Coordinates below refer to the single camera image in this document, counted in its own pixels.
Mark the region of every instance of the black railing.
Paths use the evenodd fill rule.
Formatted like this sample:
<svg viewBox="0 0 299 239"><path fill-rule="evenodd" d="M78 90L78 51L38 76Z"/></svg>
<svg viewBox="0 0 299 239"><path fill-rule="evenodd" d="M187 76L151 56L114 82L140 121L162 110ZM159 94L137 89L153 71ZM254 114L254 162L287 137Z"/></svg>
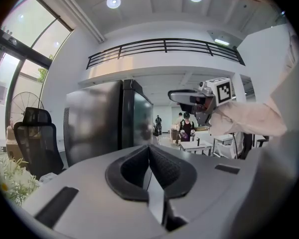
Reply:
<svg viewBox="0 0 299 239"><path fill-rule="evenodd" d="M237 49L230 49L216 43L193 39L158 38L130 42L98 52L89 57L89 63L86 69L112 59L120 59L129 55L155 51L164 51L165 53L171 51L201 52L209 54L210 56L223 57L245 65Z"/></svg>

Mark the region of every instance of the tree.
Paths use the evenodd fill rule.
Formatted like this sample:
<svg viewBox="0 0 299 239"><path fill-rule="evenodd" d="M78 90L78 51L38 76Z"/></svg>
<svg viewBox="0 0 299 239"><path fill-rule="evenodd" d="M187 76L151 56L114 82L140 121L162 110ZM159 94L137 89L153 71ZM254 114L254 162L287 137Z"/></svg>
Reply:
<svg viewBox="0 0 299 239"><path fill-rule="evenodd" d="M49 59L53 60L53 55L52 54L50 54ZM41 68L38 68L38 71L40 73L40 77L37 80L38 80L38 82L43 83L45 75L46 75L48 70L41 67Z"/></svg>

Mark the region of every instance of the standing fan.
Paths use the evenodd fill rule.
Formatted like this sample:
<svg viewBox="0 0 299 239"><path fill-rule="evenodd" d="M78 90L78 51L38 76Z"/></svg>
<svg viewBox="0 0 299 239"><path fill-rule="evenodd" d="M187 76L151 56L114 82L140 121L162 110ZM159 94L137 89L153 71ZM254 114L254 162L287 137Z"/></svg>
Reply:
<svg viewBox="0 0 299 239"><path fill-rule="evenodd" d="M34 93L22 92L17 94L11 102L10 125L12 128L17 122L22 122L26 107L44 109L43 103Z"/></svg>

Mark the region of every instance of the ceiling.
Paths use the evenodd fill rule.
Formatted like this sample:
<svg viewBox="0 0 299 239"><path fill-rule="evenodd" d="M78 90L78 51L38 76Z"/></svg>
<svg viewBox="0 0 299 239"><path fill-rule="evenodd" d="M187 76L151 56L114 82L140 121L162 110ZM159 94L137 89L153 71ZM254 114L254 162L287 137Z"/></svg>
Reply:
<svg viewBox="0 0 299 239"><path fill-rule="evenodd" d="M186 67L185 70L183 67L156 67L155 70L144 70L138 74L129 74L128 77L124 78L122 78L121 75L114 77L109 76L101 82L134 79L142 86L144 94L155 106L176 106L177 104L168 98L168 91L176 89L197 89L200 82L217 77L229 77L229 75L226 74L226 71L221 73L219 70L216 71L210 68ZM242 81L247 96L253 96L254 90L251 79L242 76Z"/></svg>
<svg viewBox="0 0 299 239"><path fill-rule="evenodd" d="M246 36L278 24L282 17L277 7L253 0L121 0L117 9L108 8L106 1L76 0L102 34L165 18L202 24L210 21Z"/></svg>

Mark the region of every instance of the white table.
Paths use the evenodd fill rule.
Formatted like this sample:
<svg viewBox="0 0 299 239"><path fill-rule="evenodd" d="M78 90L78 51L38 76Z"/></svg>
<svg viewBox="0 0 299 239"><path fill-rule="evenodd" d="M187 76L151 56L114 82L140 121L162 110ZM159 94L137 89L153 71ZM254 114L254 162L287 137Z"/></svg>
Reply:
<svg viewBox="0 0 299 239"><path fill-rule="evenodd" d="M199 141L199 146L197 146L197 140L195 141L182 141L180 142L180 150L184 151L201 151L204 154L204 150L208 149L208 156L211 154L212 145L204 140Z"/></svg>
<svg viewBox="0 0 299 239"><path fill-rule="evenodd" d="M233 135L225 134L225 135L214 136L213 152L215 150L215 140L217 140L218 142L221 142L222 144L224 144L224 142L226 142L226 141L232 141L233 140Z"/></svg>

